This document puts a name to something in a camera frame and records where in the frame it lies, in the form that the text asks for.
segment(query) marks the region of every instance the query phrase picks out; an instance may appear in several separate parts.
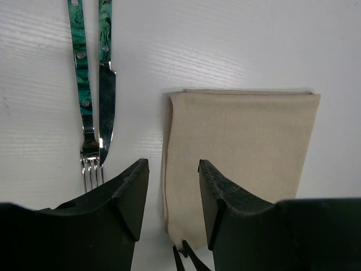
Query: knife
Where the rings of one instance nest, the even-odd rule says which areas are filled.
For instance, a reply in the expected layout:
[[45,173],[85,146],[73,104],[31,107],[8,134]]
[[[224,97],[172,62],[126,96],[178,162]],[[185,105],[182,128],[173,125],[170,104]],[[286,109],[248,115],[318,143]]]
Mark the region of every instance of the knife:
[[116,73],[111,69],[112,0],[99,0],[99,151],[103,167],[113,137]]

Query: fork handle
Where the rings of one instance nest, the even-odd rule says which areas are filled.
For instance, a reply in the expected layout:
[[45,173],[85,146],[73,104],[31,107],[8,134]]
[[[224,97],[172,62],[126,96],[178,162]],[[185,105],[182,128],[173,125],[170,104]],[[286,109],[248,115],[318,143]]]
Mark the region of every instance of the fork handle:
[[88,57],[82,0],[68,0],[80,113],[85,133],[94,132],[93,103],[89,83]]
[[112,58],[112,0],[99,0],[99,61]]

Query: white table surface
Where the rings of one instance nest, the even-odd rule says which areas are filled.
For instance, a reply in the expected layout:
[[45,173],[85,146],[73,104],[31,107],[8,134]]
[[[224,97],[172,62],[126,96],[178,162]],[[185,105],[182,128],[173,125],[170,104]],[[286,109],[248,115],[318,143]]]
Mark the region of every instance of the white table surface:
[[[54,208],[83,193],[67,1],[0,4],[0,201]],[[96,104],[98,1],[83,5]],[[357,0],[114,1],[117,113],[105,173],[138,158],[151,171],[132,270],[175,270],[162,222],[166,93],[313,88],[322,101],[297,196],[361,196],[360,15]]]

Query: silverware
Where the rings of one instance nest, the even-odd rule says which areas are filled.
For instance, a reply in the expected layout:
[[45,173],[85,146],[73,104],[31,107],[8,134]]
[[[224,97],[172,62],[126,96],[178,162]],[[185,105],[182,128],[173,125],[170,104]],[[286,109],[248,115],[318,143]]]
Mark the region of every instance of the silverware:
[[113,137],[116,73],[111,70],[112,0],[99,0],[99,146],[103,168]]
[[80,113],[83,121],[84,142],[80,151],[85,192],[104,182],[103,167],[100,167],[99,145],[95,139],[93,104],[89,83],[89,68],[86,50],[82,0],[68,0],[72,32],[73,53],[77,75]]

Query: folded cloth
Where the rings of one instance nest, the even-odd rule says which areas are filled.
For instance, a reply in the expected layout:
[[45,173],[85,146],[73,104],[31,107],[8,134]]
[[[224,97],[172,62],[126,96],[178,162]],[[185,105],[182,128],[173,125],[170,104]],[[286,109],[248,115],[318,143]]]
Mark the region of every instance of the folded cloth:
[[163,196],[166,231],[181,249],[206,245],[197,167],[276,202],[296,196],[320,95],[310,91],[186,90],[169,95]]

